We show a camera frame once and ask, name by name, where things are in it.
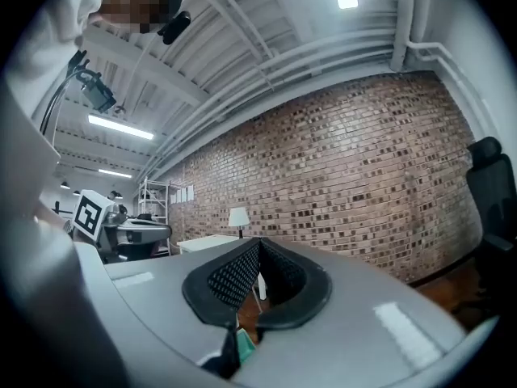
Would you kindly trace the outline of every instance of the chair headrest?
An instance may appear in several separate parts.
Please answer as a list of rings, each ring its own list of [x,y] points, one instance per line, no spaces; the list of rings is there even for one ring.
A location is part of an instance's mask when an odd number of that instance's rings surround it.
[[[502,152],[501,144],[494,137],[485,137],[468,147],[472,155],[473,168],[482,168],[497,161]]]

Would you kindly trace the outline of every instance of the black office chair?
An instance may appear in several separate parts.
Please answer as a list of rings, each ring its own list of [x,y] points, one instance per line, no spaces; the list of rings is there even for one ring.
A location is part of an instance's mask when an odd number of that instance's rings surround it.
[[[501,144],[486,137],[469,146],[473,167],[467,184],[481,218],[483,237],[474,251],[482,299],[462,302],[480,308],[486,315],[502,313],[515,295],[515,236],[517,236],[517,192],[511,161]]]

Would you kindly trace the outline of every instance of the white ceiling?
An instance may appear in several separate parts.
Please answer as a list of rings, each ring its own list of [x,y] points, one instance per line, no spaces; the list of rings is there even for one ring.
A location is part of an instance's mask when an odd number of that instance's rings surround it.
[[[347,10],[337,0],[185,0],[182,10],[192,23],[171,46],[106,23],[88,27],[83,49],[90,69],[103,74],[126,110],[113,108],[108,116],[155,138],[88,124],[96,112],[75,82],[57,124],[60,165],[157,178],[245,119],[250,107],[255,115],[265,112],[286,88],[306,93],[317,88],[312,82],[327,84],[327,75],[389,63],[397,28],[397,0],[359,0]]]

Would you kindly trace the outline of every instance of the white lampshade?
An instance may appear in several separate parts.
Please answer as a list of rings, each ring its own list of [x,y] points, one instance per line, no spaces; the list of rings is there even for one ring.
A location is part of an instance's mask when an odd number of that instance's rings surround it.
[[[229,227],[247,226],[250,224],[246,207],[237,207],[229,211]]]

